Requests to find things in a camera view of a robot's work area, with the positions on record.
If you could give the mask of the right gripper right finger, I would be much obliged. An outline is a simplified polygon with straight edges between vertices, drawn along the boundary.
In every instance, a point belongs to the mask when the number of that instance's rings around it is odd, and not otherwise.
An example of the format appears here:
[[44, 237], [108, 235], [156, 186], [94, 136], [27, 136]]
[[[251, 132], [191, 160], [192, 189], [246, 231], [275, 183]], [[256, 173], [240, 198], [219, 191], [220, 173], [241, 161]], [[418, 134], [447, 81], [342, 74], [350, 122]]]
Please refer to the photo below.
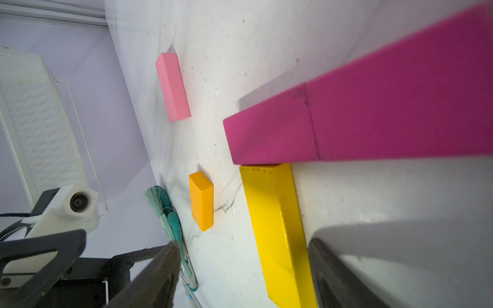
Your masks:
[[321, 239], [311, 239], [308, 257], [319, 307], [388, 306]]

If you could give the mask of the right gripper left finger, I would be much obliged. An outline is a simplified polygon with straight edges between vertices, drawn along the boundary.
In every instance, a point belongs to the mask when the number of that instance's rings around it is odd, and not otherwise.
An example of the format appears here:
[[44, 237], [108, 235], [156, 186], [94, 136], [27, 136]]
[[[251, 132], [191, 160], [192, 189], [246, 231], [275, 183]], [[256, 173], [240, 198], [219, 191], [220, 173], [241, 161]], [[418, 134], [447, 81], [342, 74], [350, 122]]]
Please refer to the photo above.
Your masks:
[[[149, 260], [137, 277], [130, 278], [134, 264]], [[181, 269], [178, 242], [147, 248], [110, 259], [107, 307], [172, 307]]]

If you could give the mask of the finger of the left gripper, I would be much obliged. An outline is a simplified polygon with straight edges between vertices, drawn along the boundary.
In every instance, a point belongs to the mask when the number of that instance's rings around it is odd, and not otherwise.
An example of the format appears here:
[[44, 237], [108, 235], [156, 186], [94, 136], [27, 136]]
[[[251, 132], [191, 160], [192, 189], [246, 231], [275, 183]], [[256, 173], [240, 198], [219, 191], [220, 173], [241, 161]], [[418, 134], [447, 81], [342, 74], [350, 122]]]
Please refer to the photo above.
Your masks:
[[[134, 264], [150, 263], [133, 279]], [[169, 304], [169, 246], [121, 254], [110, 260], [109, 304]]]
[[1, 299], [1, 307], [35, 307], [78, 260], [86, 231], [72, 230], [1, 243], [1, 275], [26, 275], [19, 287]]

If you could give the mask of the yellow block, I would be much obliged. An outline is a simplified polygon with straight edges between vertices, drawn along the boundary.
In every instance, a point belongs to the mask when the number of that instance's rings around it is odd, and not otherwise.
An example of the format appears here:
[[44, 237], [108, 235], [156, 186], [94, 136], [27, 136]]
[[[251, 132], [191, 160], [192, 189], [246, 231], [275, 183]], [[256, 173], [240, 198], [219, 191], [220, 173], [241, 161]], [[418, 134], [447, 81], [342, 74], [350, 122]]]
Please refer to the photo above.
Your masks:
[[316, 307], [290, 164], [241, 166], [240, 173], [269, 298], [278, 307]]

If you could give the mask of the magenta block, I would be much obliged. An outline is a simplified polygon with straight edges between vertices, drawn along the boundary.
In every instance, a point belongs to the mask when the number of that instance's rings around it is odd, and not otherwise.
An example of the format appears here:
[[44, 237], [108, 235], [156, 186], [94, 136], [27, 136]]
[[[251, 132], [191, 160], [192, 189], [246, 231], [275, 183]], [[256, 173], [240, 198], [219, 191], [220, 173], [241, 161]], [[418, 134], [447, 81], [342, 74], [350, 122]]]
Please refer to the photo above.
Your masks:
[[322, 161], [492, 153], [492, 2], [306, 84]]
[[320, 160], [303, 83], [224, 119], [223, 126], [236, 165]]

